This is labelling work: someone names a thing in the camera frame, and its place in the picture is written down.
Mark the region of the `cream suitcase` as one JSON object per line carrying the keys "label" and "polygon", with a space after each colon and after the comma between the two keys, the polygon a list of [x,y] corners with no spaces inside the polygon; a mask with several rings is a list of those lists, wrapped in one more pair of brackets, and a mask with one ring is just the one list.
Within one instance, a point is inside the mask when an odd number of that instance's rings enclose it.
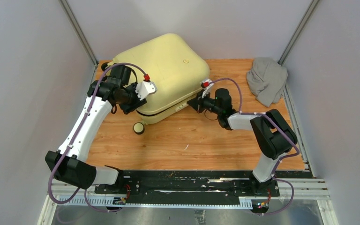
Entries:
{"label": "cream suitcase", "polygon": [[157,87],[146,104],[136,109],[141,121],[133,131],[141,135],[145,126],[162,121],[186,107],[209,78],[210,68],[177,34],[167,33],[132,47],[101,65],[105,70],[113,63],[128,62],[141,67]]}

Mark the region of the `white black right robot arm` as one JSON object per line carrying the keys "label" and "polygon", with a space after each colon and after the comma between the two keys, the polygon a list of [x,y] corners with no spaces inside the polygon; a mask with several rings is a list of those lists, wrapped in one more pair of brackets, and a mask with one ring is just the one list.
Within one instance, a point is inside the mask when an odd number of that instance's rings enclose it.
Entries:
{"label": "white black right robot arm", "polygon": [[229,91],[223,88],[216,90],[214,98],[202,90],[187,103],[197,113],[209,111],[216,114],[219,125],[226,130],[253,131],[261,156],[249,176],[246,190],[257,196],[266,192],[281,160],[298,143],[296,134],[282,114],[277,109],[263,113],[236,111]]}

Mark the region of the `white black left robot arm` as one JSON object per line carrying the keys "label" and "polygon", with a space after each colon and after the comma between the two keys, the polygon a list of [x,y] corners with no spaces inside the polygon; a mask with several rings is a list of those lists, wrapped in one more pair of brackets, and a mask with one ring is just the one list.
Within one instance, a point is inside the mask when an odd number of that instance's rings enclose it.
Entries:
{"label": "white black left robot arm", "polygon": [[157,90],[149,74],[135,64],[107,66],[90,85],[83,110],[67,138],[56,151],[46,154],[45,161],[51,170],[48,192],[52,192],[52,181],[58,180],[77,189],[106,185],[112,193],[121,193],[125,187],[121,169],[87,163],[91,144],[109,113],[118,107],[130,113],[144,105]]}

